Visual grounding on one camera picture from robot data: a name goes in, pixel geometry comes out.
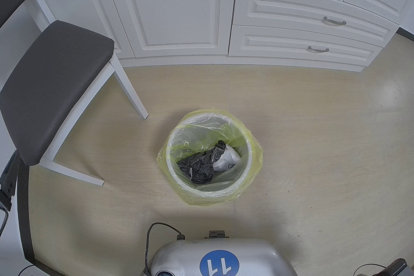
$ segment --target blue circle sticker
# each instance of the blue circle sticker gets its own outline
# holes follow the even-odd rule
[[[237,257],[222,249],[208,252],[200,261],[203,276],[236,276],[239,268]]]

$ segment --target drawer handle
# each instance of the drawer handle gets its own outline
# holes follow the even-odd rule
[[[327,20],[328,22],[331,22],[331,23],[334,23],[334,24],[338,24],[338,25],[345,25],[347,23],[347,21],[345,21],[345,20],[342,21],[342,22],[339,22],[338,20],[331,20],[327,16],[325,16],[323,18],[323,20]]]
[[[328,47],[326,47],[326,50],[317,50],[316,48],[313,48],[312,46],[309,46],[308,50],[315,51],[315,52],[321,52],[321,53],[329,52]]]

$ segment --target chair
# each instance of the chair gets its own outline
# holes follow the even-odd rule
[[[25,0],[0,0],[0,28]],[[16,149],[28,166],[45,168],[97,185],[101,178],[53,161],[96,93],[115,74],[142,118],[148,113],[114,53],[114,41],[55,20],[36,0],[49,26],[29,47],[0,92],[0,111]]]

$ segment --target yellow trash bag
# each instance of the yellow trash bag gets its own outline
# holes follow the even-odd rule
[[[240,161],[215,175],[211,182],[193,184],[177,162],[189,155],[207,151],[219,140],[233,147]],[[263,165],[263,149],[245,125],[223,110],[203,109],[188,113],[171,131],[157,156],[158,166],[173,189],[190,205],[209,206],[240,196]]]

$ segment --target white wall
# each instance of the white wall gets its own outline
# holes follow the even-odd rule
[[[414,4],[411,5],[410,10],[402,20],[400,27],[414,35]]]
[[[20,6],[0,28],[0,89],[3,88],[13,68],[39,33],[39,28],[24,6]],[[13,152],[14,145],[0,114],[0,173],[3,172]],[[0,214],[0,222],[3,221],[3,216],[4,214]],[[29,263],[24,259],[20,243],[16,197],[14,197],[8,223],[0,238],[0,276],[17,275],[27,265]],[[43,276],[46,274],[31,267],[23,275]]]

